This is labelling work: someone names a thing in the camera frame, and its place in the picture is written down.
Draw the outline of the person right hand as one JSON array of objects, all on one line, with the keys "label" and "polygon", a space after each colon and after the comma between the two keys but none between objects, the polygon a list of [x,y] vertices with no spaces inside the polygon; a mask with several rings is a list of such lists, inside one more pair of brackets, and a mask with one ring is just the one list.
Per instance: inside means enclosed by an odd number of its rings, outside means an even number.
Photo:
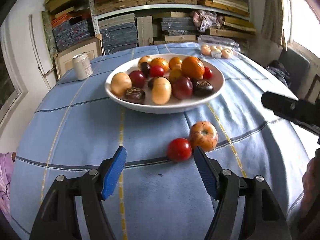
[{"label": "person right hand", "polygon": [[305,217],[313,204],[313,192],[316,187],[316,168],[317,160],[313,157],[308,165],[307,170],[302,177],[304,196],[301,200],[300,215]]}]

